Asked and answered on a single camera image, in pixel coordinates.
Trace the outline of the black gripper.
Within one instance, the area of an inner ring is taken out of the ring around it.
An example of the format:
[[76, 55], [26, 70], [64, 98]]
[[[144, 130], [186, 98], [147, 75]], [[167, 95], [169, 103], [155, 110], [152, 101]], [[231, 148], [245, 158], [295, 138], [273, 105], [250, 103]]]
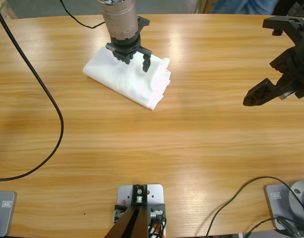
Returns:
[[270, 65], [282, 73], [278, 86], [265, 78], [247, 92], [244, 106], [261, 106], [279, 96], [281, 99], [293, 94], [299, 99], [304, 97], [304, 42], [285, 50]]
[[114, 57], [126, 64], [130, 64], [133, 54], [140, 52], [143, 55], [143, 71], [147, 72], [151, 64], [152, 52], [141, 45], [140, 34], [125, 40], [118, 40], [111, 37], [111, 41], [106, 44], [106, 48], [113, 52]]

